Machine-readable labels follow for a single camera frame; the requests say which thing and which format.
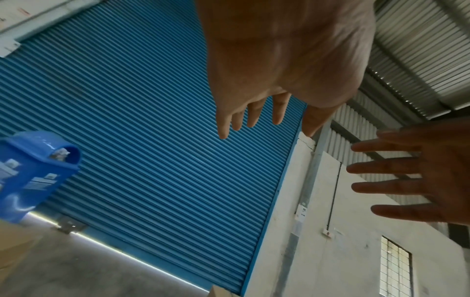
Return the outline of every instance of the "finger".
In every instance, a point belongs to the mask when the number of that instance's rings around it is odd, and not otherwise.
[[[273,124],[279,125],[284,119],[291,93],[273,95]]]
[[[405,145],[470,145],[470,117],[428,122],[400,130],[377,132],[380,139]]]
[[[388,174],[415,174],[420,173],[420,161],[418,158],[392,158],[362,162],[349,165],[346,170],[349,173],[388,173]]]
[[[302,120],[302,132],[306,136],[312,137],[341,105],[328,108],[307,106]]]
[[[376,183],[353,183],[354,192],[365,194],[426,195],[423,179],[391,180]]]
[[[248,122],[247,126],[253,128],[256,123],[258,123],[259,116],[263,111],[264,103],[266,102],[266,98],[260,101],[256,101],[253,103],[248,104]]]
[[[394,143],[389,143],[381,139],[372,139],[361,141],[353,144],[351,149],[354,152],[419,152],[421,151],[420,146],[409,146],[409,145],[399,145]]]
[[[439,206],[432,203],[416,205],[374,205],[371,211],[381,217],[418,222],[445,222]]]
[[[230,121],[232,120],[231,114],[224,114],[217,110],[215,112],[215,121],[217,123],[217,133],[220,139],[226,139],[230,132]]]
[[[232,129],[238,131],[243,125],[243,116],[245,115],[245,109],[242,112],[232,115]]]

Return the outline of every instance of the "blue rolling shutter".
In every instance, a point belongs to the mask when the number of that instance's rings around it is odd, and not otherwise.
[[[40,206],[204,288],[239,292],[304,104],[219,140],[191,0],[109,1],[0,59],[0,136],[50,130],[82,170]]]

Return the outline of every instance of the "cardboard box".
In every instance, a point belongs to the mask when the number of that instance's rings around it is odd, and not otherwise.
[[[19,225],[0,220],[0,285],[39,239]]]
[[[235,295],[225,289],[219,288],[217,286],[212,286],[211,291],[207,297],[240,297]]]

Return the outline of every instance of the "warehouse ceiling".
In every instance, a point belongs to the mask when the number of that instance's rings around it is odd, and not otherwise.
[[[376,18],[366,73],[421,119],[470,114],[470,0],[377,0]]]

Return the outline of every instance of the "window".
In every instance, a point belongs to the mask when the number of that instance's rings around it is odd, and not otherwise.
[[[411,254],[382,237],[380,263],[380,295],[412,297]]]

